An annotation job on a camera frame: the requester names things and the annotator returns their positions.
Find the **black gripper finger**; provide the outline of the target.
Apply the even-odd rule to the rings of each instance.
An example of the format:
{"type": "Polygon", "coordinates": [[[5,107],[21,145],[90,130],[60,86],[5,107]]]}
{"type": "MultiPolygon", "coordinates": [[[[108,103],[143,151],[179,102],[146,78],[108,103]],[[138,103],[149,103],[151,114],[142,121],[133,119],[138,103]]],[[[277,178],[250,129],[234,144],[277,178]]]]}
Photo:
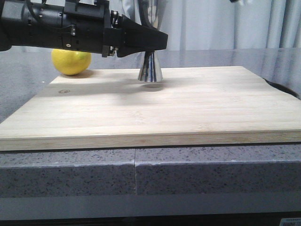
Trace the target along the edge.
{"type": "Polygon", "coordinates": [[[119,17],[121,44],[117,57],[133,53],[163,50],[167,47],[168,35],[156,29],[135,23],[125,15],[119,17]]]}

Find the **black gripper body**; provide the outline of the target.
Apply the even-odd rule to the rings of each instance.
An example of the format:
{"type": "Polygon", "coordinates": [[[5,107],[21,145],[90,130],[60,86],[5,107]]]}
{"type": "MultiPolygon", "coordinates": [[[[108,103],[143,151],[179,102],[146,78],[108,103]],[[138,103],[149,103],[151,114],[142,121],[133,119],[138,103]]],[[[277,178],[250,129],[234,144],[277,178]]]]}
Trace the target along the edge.
{"type": "Polygon", "coordinates": [[[79,0],[67,0],[63,8],[62,26],[66,31],[62,34],[62,47],[66,50],[99,53],[103,57],[113,56],[117,47],[109,44],[105,37],[112,31],[111,14],[108,0],[95,0],[93,5],[81,3],[79,0]]]}

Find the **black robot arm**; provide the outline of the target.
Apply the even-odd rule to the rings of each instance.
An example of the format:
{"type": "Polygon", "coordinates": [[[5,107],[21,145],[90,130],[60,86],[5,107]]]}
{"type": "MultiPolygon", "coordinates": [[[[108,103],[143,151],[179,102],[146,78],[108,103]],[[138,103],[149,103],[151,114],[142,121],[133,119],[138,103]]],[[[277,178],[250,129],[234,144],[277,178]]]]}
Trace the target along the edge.
{"type": "Polygon", "coordinates": [[[0,3],[1,51],[29,46],[125,57],[163,50],[167,39],[166,33],[110,11],[107,0],[92,5],[67,0],[64,6],[29,0],[0,3]]]}

